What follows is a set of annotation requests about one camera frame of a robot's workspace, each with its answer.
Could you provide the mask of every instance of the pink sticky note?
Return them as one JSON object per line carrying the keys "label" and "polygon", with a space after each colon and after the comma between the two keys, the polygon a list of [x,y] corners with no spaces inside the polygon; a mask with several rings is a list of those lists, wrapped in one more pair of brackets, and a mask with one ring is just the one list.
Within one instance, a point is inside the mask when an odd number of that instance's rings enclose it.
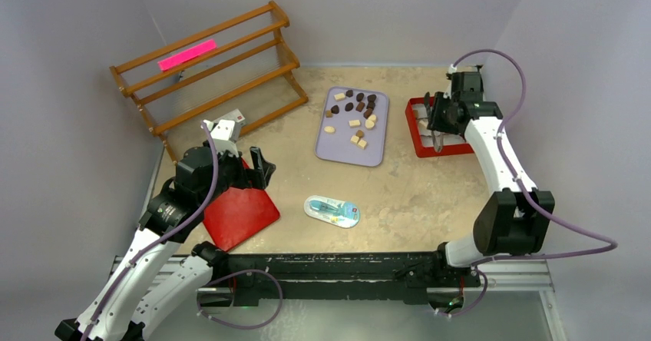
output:
{"label": "pink sticky note", "polygon": [[184,62],[189,61],[199,57],[200,55],[212,51],[217,48],[217,43],[214,39],[209,41],[204,41],[201,44],[195,45],[192,48],[188,48],[181,53],[177,53],[171,57],[165,58],[164,60],[158,61],[158,67],[161,71],[167,71],[170,68],[174,68]]}

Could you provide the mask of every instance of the wooden rack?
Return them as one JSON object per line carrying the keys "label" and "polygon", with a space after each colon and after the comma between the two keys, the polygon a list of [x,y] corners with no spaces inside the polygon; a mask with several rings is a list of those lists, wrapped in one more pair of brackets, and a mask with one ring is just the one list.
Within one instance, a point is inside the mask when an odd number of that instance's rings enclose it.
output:
{"label": "wooden rack", "polygon": [[[129,85],[126,83],[126,81],[123,79],[122,74],[126,71],[133,70],[141,65],[144,65],[148,62],[153,61],[154,59],[157,59],[163,55],[170,54],[172,51],[177,51],[183,47],[186,47],[188,45],[191,45],[201,39],[205,39],[211,35],[215,35],[216,33],[220,31],[224,31],[228,28],[232,28],[235,25],[241,24],[242,22],[248,21],[251,18],[258,17],[260,15],[263,15],[267,12],[270,12],[272,17],[273,17],[273,23],[271,25],[266,26],[265,28],[261,28],[258,31],[252,32],[246,36],[243,36],[241,38],[238,38],[237,40],[234,40],[228,44],[222,45],[221,47],[215,48],[212,51],[209,51],[197,58],[194,58],[190,61],[184,62],[181,65],[178,65],[174,68],[171,68],[168,71],[161,72],[159,74],[156,74],[154,76],[151,76],[149,78],[146,78],[140,82],[137,82],[136,84]],[[197,32],[194,35],[191,35],[185,39],[181,39],[173,44],[167,45],[165,47],[162,47],[160,49],[157,49],[156,51],[152,51],[151,53],[147,55],[143,55],[142,57],[136,58],[132,61],[129,61],[127,63],[124,63],[122,65],[118,66],[111,66],[111,73],[113,75],[113,78],[115,82],[117,83],[117,88],[120,90],[123,96],[126,98],[131,98],[131,100],[134,101],[136,104],[138,111],[140,114],[142,114],[142,117],[145,121],[145,124],[147,124],[147,127],[149,128],[149,132],[152,133],[153,136],[159,137],[160,140],[163,142],[163,146],[165,146],[165,149],[167,150],[167,153],[170,155],[172,158],[172,161],[174,164],[178,162],[178,159],[176,157],[176,154],[174,153],[172,147],[169,145],[167,142],[167,137],[166,137],[166,131],[170,130],[172,127],[177,126],[178,124],[181,124],[185,121],[188,121],[189,119],[197,116],[198,114],[201,114],[205,111],[208,111],[211,108],[214,108],[230,99],[233,99],[234,97],[244,93],[245,91],[251,90],[254,87],[264,84],[265,82],[276,78],[278,76],[283,76],[289,84],[292,86],[294,91],[298,93],[299,98],[288,105],[285,105],[284,107],[281,107],[274,112],[260,118],[257,121],[254,121],[244,127],[242,127],[242,130],[240,132],[241,135],[244,135],[248,132],[251,132],[252,130],[255,130],[256,128],[260,127],[261,125],[265,124],[266,122],[269,122],[275,118],[278,118],[282,114],[287,113],[288,111],[291,111],[293,108],[296,108],[300,106],[301,104],[305,104],[308,101],[307,93],[301,88],[298,82],[296,82],[296,79],[292,75],[292,70],[300,67],[300,62],[299,59],[294,55],[294,53],[289,49],[287,44],[285,43],[283,39],[283,35],[280,32],[281,28],[286,28],[289,26],[289,18],[285,14],[285,12],[274,2],[271,1],[269,2],[268,5],[264,5],[263,7],[257,8],[252,10],[251,12],[247,12],[244,15],[235,17],[230,19],[229,21],[222,22],[221,24],[218,24],[216,26],[213,26],[212,28],[207,28],[206,30]],[[178,81],[177,83],[166,87],[162,90],[156,91],[153,94],[149,94],[145,96],[144,98],[139,98],[136,95],[136,91],[139,91],[143,88],[146,88],[152,84],[157,83],[158,81],[162,81],[166,78],[169,78],[170,76],[174,76],[181,72],[182,70],[188,69],[194,65],[197,65],[205,60],[208,60],[210,58],[213,58],[217,55],[220,55],[222,53],[225,53],[233,48],[237,48],[240,45],[243,45],[249,41],[252,41],[256,38],[259,38],[263,35],[273,33],[273,39],[259,45],[253,49],[250,49],[249,51],[245,51],[240,55],[237,55],[231,59],[228,59],[227,61],[224,61],[222,63],[219,63],[218,65],[214,65],[206,70],[203,70],[197,74],[193,74],[192,76],[188,78],[184,78],[183,80]],[[195,107],[194,109],[190,109],[189,111],[186,111],[185,113],[182,113],[181,115],[172,118],[169,121],[165,121],[161,124],[156,124],[154,119],[151,117],[150,112],[147,110],[146,105],[151,103],[152,101],[155,101],[159,98],[162,98],[163,96],[179,90],[189,84],[192,84],[196,81],[201,80],[202,78],[205,78],[206,76],[209,76],[211,74],[215,74],[218,71],[223,70],[224,68],[228,68],[229,66],[232,66],[238,62],[241,62],[253,55],[256,55],[260,53],[261,51],[264,51],[266,49],[269,49],[271,47],[276,47],[276,52],[279,56],[279,61],[280,61],[280,68],[268,72],[263,76],[260,76],[258,78],[255,78],[254,80],[239,86],[238,88],[229,91],[225,94],[220,95],[219,97],[216,97],[206,103],[203,103],[202,105],[199,105]]]}

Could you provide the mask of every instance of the table surface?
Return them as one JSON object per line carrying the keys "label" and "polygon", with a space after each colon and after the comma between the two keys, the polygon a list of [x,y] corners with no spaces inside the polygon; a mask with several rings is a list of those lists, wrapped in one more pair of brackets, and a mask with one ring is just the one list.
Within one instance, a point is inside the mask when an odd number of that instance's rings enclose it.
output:
{"label": "table surface", "polygon": [[[234,253],[342,253],[435,250],[443,241],[463,237],[488,199],[484,175],[473,154],[416,157],[405,108],[409,98],[426,91],[443,91],[446,68],[299,68],[297,81],[309,103],[241,137],[237,146],[262,149],[276,164],[268,194],[280,210],[278,221],[239,245]],[[209,81],[187,87],[197,94],[214,92]],[[377,167],[322,161],[314,154],[316,135],[328,89],[341,85],[374,89],[390,98],[385,155]],[[205,135],[202,118],[214,119],[239,108],[253,121],[296,98],[284,78],[264,84],[251,94],[202,114],[170,133],[177,150],[198,145]],[[192,97],[192,93],[183,95]],[[248,152],[245,159],[250,162]],[[174,167],[165,154],[155,191],[172,177]],[[310,195],[349,200],[360,208],[362,220],[342,229],[308,217],[303,202]],[[189,253],[199,242],[211,240],[203,225],[190,235],[178,253]]]}

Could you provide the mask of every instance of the purple tray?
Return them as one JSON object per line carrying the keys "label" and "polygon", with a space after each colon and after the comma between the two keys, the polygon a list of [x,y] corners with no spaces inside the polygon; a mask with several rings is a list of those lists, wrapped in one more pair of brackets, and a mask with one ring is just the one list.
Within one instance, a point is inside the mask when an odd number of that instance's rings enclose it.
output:
{"label": "purple tray", "polygon": [[[352,98],[346,98],[342,101],[335,100],[335,94],[345,93],[348,89],[355,92]],[[378,121],[372,130],[367,130],[364,127],[364,112],[357,112],[354,108],[352,111],[345,111],[344,107],[348,102],[352,102],[357,107],[357,100],[355,97],[358,93],[364,93],[364,103],[367,103],[366,97],[370,94],[377,95],[375,100],[375,110],[373,114],[378,116]],[[326,117],[326,110],[330,109],[333,105],[339,106],[339,114],[333,114],[331,118]],[[319,135],[316,137],[316,146],[314,152],[316,156],[326,160],[342,163],[358,164],[360,166],[375,167],[382,162],[382,157],[385,152],[385,135],[386,123],[388,117],[388,97],[385,93],[379,91],[371,91],[355,88],[344,88],[335,86],[328,90],[328,97],[325,99],[325,106],[321,116],[321,124],[319,125]],[[350,127],[348,121],[360,120],[362,126]],[[325,126],[333,126],[336,131],[334,134],[326,133],[323,128]],[[364,131],[364,139],[368,142],[366,149],[361,149],[357,145],[350,142],[350,137],[357,132],[357,130]]]}

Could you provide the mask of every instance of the red mat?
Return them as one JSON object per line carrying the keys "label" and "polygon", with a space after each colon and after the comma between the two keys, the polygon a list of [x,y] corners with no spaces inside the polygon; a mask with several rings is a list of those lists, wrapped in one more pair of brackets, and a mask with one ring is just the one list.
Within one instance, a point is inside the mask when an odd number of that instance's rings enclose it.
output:
{"label": "red mat", "polygon": [[264,190],[231,187],[205,210],[203,225],[217,247],[229,251],[276,222],[280,212]]}

